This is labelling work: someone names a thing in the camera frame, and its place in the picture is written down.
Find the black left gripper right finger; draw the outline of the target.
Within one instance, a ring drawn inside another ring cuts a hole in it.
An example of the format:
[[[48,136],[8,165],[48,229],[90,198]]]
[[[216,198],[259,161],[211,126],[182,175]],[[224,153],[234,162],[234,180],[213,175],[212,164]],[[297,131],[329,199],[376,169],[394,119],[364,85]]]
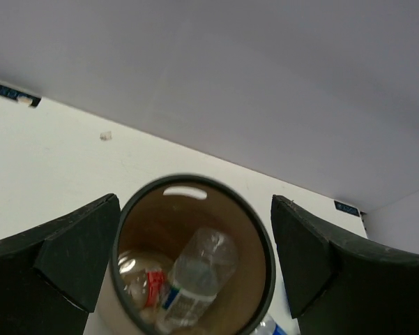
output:
[[[271,223],[302,334],[419,334],[419,255],[325,221],[276,195]]]

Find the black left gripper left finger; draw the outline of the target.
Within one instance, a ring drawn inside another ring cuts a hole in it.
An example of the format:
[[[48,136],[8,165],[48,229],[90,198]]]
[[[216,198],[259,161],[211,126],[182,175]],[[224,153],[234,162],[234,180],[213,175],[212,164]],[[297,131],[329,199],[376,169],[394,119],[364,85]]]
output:
[[[120,219],[107,194],[0,240],[0,334],[82,334]]]

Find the clear bottle green white label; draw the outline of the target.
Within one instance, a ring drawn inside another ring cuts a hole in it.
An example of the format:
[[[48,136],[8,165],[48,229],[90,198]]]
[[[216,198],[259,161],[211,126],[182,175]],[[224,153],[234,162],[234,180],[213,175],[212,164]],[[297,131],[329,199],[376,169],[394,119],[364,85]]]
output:
[[[155,322],[162,334],[195,326],[238,266],[233,239],[213,228],[198,229],[168,274]]]

